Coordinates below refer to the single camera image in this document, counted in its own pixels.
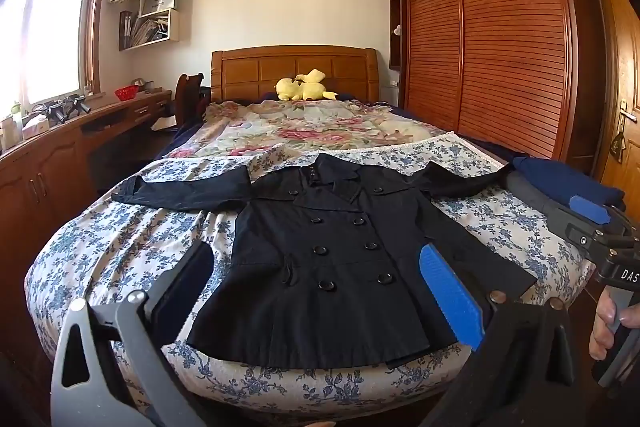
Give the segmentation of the person's right hand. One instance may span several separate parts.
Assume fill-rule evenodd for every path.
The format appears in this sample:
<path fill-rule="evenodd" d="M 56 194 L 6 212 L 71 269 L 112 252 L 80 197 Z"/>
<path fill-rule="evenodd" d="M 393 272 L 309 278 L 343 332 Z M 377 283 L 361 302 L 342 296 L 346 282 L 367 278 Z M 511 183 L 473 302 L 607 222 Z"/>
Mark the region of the person's right hand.
<path fill-rule="evenodd" d="M 638 303 L 622 311 L 617 311 L 611 291 L 605 287 L 598 300 L 593 328 L 589 338 L 589 354 L 593 360 L 605 359 L 614 345 L 613 325 L 620 321 L 620 325 L 627 329 L 638 329 L 640 326 L 640 308 Z"/>

